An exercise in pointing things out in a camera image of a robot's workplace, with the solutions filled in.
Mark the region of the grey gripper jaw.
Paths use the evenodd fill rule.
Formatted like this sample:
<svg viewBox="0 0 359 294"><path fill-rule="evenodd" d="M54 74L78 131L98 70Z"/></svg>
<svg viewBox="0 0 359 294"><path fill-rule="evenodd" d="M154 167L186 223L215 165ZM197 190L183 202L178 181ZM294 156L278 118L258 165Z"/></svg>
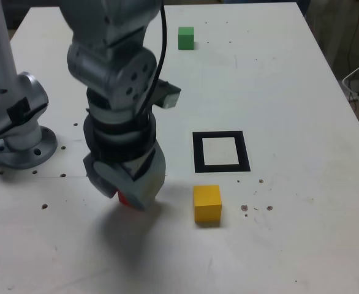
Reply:
<svg viewBox="0 0 359 294"><path fill-rule="evenodd" d="M98 173L93 168L93 163L95 162L95 158L92 155L88 154L84 159L83 163L86 169L86 175L90 181L90 183L104 196L108 198L113 198L117 193L117 188L109 183L107 180L103 179L103 177L99 176Z"/></svg>
<svg viewBox="0 0 359 294"><path fill-rule="evenodd" d="M146 156L123 164L95 160L93 168L117 188L122 203L145 210L164 184L166 162L161 147L155 143Z"/></svg>

